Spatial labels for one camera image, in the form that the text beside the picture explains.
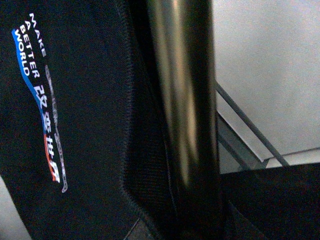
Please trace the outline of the camera right gripper finger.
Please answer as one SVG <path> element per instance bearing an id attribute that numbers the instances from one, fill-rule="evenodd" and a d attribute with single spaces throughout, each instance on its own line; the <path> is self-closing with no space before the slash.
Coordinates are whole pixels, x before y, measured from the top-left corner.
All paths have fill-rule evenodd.
<path id="1" fill-rule="evenodd" d="M 318 163 L 221 175 L 225 197 L 269 240 L 320 238 Z"/>

